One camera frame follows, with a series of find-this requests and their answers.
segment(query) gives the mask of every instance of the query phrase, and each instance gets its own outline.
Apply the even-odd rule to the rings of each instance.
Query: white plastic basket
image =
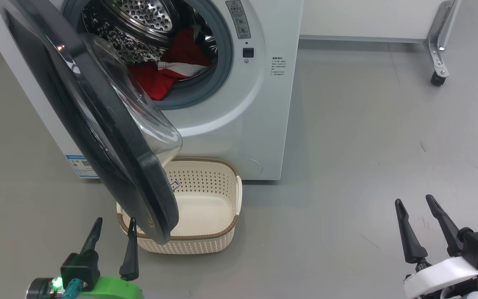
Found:
[[[178,157],[165,166],[180,217],[171,240],[159,245],[138,227],[138,244],[150,252],[201,254],[226,248],[241,212],[243,185],[237,170],[226,161]],[[117,205],[117,219],[127,233],[129,216]]]

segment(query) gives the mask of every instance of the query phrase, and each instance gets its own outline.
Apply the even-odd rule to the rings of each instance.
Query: floor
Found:
[[[429,84],[420,45],[300,42],[281,181],[244,186],[234,240],[221,253],[140,251],[148,299],[404,298],[394,200],[429,261],[447,257],[426,194],[478,230],[478,1],[466,1]],[[96,217],[103,276],[127,238],[98,182],[76,177],[0,56],[0,298],[56,276]]]

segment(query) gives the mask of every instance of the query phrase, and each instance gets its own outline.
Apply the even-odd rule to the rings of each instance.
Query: red clothing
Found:
[[[198,30],[193,27],[180,30],[173,46],[165,51],[160,62],[142,62],[129,66],[146,94],[161,100],[178,79],[190,78],[210,66],[201,49],[195,44]]]

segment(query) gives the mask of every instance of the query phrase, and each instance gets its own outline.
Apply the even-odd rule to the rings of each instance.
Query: washing machine door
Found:
[[[178,207],[163,165],[180,151],[178,131],[108,42],[77,34],[47,0],[4,7],[29,68],[93,170],[138,226],[165,244]]]

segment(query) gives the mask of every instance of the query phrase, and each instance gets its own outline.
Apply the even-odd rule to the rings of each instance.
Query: white robot part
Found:
[[[404,280],[405,295],[407,298],[417,298],[477,276],[478,270],[465,259],[452,257]]]
[[[440,293],[440,299],[446,299],[448,295],[451,293],[451,288],[444,288]],[[462,296],[461,299],[478,299],[478,292],[471,292],[467,295]]]

